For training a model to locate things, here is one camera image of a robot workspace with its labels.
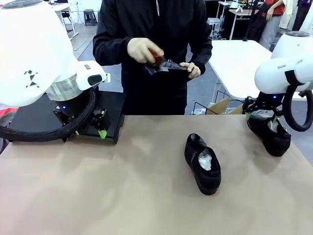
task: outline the black strap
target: black strap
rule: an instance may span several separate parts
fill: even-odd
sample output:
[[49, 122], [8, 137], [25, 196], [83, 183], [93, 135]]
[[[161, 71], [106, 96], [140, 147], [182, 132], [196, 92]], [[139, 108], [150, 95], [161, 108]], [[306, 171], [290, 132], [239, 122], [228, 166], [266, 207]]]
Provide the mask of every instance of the black strap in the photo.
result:
[[286, 78], [287, 78], [287, 81], [290, 85], [292, 86], [302, 86], [304, 85], [305, 83], [301, 83], [297, 80], [295, 74], [294, 74], [294, 70], [290, 70], [290, 71], [285, 71], [285, 75], [286, 75]]

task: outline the gray stool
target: gray stool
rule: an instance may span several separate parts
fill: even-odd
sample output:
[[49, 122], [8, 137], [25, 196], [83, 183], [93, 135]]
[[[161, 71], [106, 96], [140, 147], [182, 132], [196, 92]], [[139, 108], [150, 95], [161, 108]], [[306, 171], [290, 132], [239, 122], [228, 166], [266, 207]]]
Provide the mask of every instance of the gray stool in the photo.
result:
[[96, 26], [97, 19], [96, 19], [96, 15], [94, 14], [93, 10], [85, 10], [84, 11], [84, 18], [85, 18], [85, 25], [87, 26], [87, 24], [91, 24], [92, 26]]

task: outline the person in black jacket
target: person in black jacket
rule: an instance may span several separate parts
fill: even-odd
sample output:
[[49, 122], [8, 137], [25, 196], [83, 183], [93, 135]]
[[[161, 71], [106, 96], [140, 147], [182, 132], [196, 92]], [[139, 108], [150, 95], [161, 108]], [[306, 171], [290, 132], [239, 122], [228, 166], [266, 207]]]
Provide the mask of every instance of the person in black jacket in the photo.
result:
[[[186, 82], [149, 79], [143, 67], [164, 56], [188, 67], [191, 79], [204, 74], [210, 33], [203, 0], [103, 0], [93, 55], [102, 66], [122, 64], [124, 114], [184, 115]], [[186, 63], [188, 43], [193, 56]]]

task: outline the shoe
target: shoe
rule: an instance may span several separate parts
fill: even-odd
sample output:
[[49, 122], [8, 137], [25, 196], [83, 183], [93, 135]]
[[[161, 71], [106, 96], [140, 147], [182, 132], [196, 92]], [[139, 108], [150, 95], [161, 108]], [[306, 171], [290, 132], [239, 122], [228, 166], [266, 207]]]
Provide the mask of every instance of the shoe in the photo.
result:
[[263, 140], [267, 152], [275, 157], [281, 157], [290, 147], [291, 135], [278, 120], [277, 133], [272, 131], [268, 126], [270, 120], [270, 117], [251, 114], [247, 123], [250, 130]]
[[188, 72], [187, 68], [179, 66], [179, 64], [174, 63], [172, 60], [167, 60], [160, 66], [145, 66], [144, 70], [153, 79], [163, 78], [165, 75], [173, 80], [178, 80], [179, 83], [191, 81], [188, 77], [190, 72]]
[[[199, 163], [199, 156], [212, 157], [211, 169], [205, 170]], [[191, 134], [186, 142], [185, 159], [194, 173], [200, 191], [205, 195], [216, 193], [221, 184], [221, 167], [213, 149], [209, 148], [197, 134]]]

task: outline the hand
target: hand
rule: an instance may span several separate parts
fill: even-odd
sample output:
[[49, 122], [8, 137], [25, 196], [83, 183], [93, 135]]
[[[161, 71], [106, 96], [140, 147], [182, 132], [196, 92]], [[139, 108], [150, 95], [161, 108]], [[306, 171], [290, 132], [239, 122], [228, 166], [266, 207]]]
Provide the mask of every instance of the hand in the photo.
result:
[[180, 63], [179, 66], [188, 68], [187, 70], [188, 70], [188, 72], [190, 72], [188, 77], [190, 79], [194, 79], [194, 78], [199, 77], [201, 75], [200, 69], [197, 66], [195, 66], [194, 63], [190, 63], [190, 64], [189, 63]]
[[268, 13], [267, 13], [267, 15], [266, 15], [266, 21], [270, 21], [270, 19], [272, 19], [273, 13], [274, 13], [274, 9], [271, 7], [271, 8], [268, 10]]
[[141, 64], [147, 62], [154, 64], [156, 62], [155, 57], [163, 57], [164, 55], [164, 52], [147, 38], [131, 39], [127, 45], [127, 52], [130, 57]]

